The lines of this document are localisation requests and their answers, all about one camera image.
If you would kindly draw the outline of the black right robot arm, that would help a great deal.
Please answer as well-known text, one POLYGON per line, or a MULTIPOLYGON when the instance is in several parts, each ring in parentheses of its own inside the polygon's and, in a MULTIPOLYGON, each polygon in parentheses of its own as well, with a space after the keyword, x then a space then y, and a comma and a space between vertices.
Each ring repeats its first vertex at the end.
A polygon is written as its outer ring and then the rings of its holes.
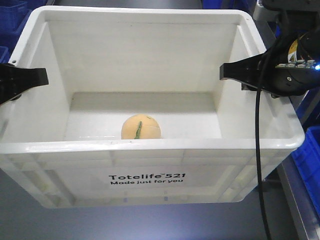
POLYGON ((264 0, 277 13, 280 35, 264 53, 219 68, 221 80, 235 80, 273 97, 301 96, 320 85, 320 2, 264 0))

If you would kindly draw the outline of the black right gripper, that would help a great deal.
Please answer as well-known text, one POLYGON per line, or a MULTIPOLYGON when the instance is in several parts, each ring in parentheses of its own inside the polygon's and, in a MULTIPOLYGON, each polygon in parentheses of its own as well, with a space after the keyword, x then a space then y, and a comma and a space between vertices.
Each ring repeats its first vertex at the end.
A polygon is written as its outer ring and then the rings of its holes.
MULTIPOLYGON (((241 89, 256 91, 263 66, 263 53, 219 67, 219 79, 241 83, 241 89)), ((274 98, 301 96, 320 86, 320 31, 314 29, 276 46, 268 63, 262 90, 274 98)))

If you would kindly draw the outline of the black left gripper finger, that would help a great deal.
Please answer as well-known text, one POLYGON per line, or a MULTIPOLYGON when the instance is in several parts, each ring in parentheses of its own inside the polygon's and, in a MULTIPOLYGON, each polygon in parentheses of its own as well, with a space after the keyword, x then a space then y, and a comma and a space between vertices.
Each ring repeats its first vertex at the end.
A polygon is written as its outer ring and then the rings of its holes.
POLYGON ((49 84, 45 68, 21 68, 10 63, 0 64, 0 103, 18 99, 34 87, 49 84))

